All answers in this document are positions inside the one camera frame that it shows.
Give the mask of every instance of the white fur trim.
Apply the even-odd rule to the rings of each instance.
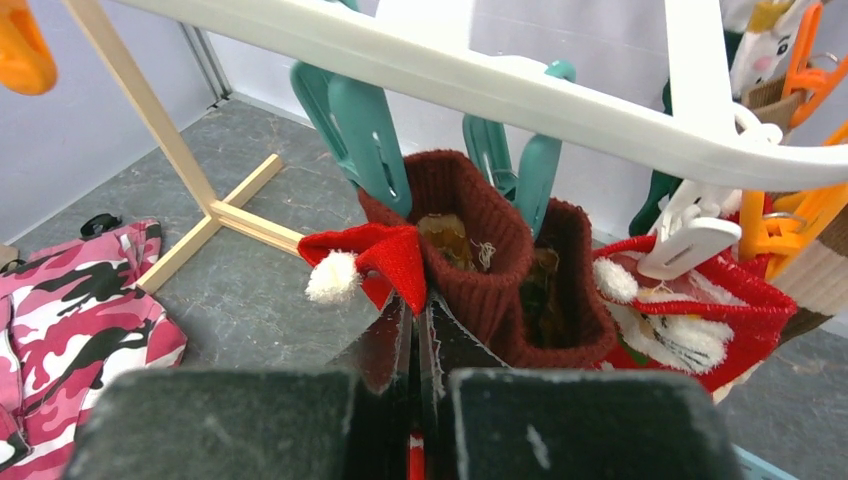
[[[306,296],[317,303],[341,303],[353,298],[361,283],[356,255],[332,251],[309,275]]]
[[[683,372],[706,373],[720,365],[727,355],[726,344],[733,338],[733,330],[724,323],[686,315],[647,315],[643,319],[629,308],[609,307],[627,345]],[[643,322],[656,336],[645,335]]]
[[[621,265],[608,258],[592,262],[595,283],[601,295],[617,303],[630,303],[639,293],[636,278]]]

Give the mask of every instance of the red felt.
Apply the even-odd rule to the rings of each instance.
[[[331,251],[354,253],[356,268],[365,276],[362,290],[382,309],[392,289],[415,314],[424,310],[427,282],[418,243],[418,230],[409,226],[389,227],[366,223],[341,232],[323,232],[303,237],[297,251],[311,266]]]

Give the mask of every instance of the beige striped fabric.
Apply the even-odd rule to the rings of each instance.
[[[798,313],[783,329],[781,344],[848,308],[848,208],[772,284],[798,303]]]
[[[807,99],[804,91],[797,91],[788,97],[781,99],[783,94],[783,82],[786,75],[773,78],[761,83],[754,88],[742,93],[741,103],[748,107],[763,123],[773,123],[783,131],[783,141],[789,138],[789,120],[795,110]]]

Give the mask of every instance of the brown knit sock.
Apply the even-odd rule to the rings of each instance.
[[[410,155],[405,163],[412,191],[409,218],[402,218],[362,190],[359,203],[368,221],[384,225],[415,225],[425,215],[455,214],[472,245],[489,243],[494,247],[488,268],[478,265],[477,272],[468,272],[452,266],[430,242],[421,241],[428,280],[445,297],[457,320],[486,344],[509,305],[517,300],[518,287],[530,269],[530,229],[518,210],[486,183],[462,153],[423,152]]]
[[[554,342],[555,348],[533,344],[516,300],[490,348],[514,367],[588,367],[616,344],[615,324],[595,289],[589,218],[583,209],[551,199],[536,245],[552,248],[559,255],[553,294],[559,302],[563,324],[559,331],[563,334]]]

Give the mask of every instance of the wooden stick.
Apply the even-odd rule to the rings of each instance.
[[[115,31],[98,0],[64,0],[83,33],[97,50],[115,81],[135,107],[150,133],[159,143],[174,170],[185,183],[203,213],[216,200],[209,180],[174,126],[168,112],[145,80],[121,37]]]
[[[222,225],[299,256],[297,242],[303,235],[294,230],[221,201],[212,204],[212,211],[219,216]]]
[[[197,253],[200,247],[208,242],[219,228],[221,228],[221,224],[212,216],[207,215],[194,228],[189,230],[173,248],[168,250],[168,253],[153,264],[150,270],[141,276],[138,280],[138,286],[151,294],[159,290],[159,287]]]
[[[283,161],[273,153],[224,198],[224,202],[241,208],[253,198],[274,175],[283,169]]]

